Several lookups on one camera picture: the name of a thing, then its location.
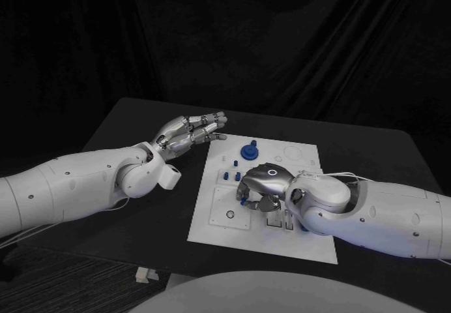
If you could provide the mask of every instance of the robotic hand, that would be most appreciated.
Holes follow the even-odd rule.
[[[227,140],[224,112],[173,119],[155,140],[133,147],[61,156],[18,175],[0,178],[0,237],[111,209],[143,197],[158,184],[173,189],[182,176],[166,164],[191,147]]]
[[[250,191],[261,201],[247,201]],[[405,258],[451,258],[451,198],[375,181],[345,184],[329,174],[292,175],[266,163],[243,177],[237,200],[253,210],[289,211],[316,235]]]

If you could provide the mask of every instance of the floor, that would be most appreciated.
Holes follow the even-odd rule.
[[[129,312],[166,289],[171,274],[136,282],[137,266],[18,247],[5,265],[21,273],[0,282],[2,313]]]

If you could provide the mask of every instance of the silver robot hand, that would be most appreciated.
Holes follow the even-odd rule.
[[[253,210],[273,212],[280,209],[280,200],[286,200],[286,191],[294,176],[284,167],[266,163],[253,168],[243,177],[237,189],[237,200]],[[248,201],[250,191],[263,195],[260,201]]]
[[[202,115],[178,117],[160,129],[152,141],[153,148],[160,153],[165,161],[178,158],[195,144],[212,140],[227,140],[225,134],[214,131],[224,128],[228,118],[224,112]]]

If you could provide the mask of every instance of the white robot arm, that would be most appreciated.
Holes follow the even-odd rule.
[[[182,174],[166,161],[194,144],[225,140],[227,135],[212,132],[227,120],[224,112],[179,117],[152,143],[67,155],[0,178],[0,237],[111,209],[120,200],[143,197],[158,184],[173,189]]]
[[[250,190],[263,194],[261,201],[245,201]],[[283,200],[317,235],[405,258],[451,258],[451,198],[423,189],[374,181],[345,184],[307,172],[294,177],[267,163],[243,177],[237,199],[266,212]]]

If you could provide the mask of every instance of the black table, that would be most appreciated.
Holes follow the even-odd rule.
[[[150,141],[176,116],[218,110],[124,98],[84,151]],[[225,133],[317,145],[325,173],[352,171],[377,181],[441,192],[408,133],[225,113],[230,118]],[[183,173],[175,190],[158,186],[146,197],[132,200],[124,209],[58,225],[25,244],[191,276],[247,270],[322,276],[379,292],[428,312],[449,311],[444,286],[451,281],[451,267],[437,260],[398,258],[338,238],[339,265],[188,242],[208,149],[209,145],[204,144],[171,162]]]

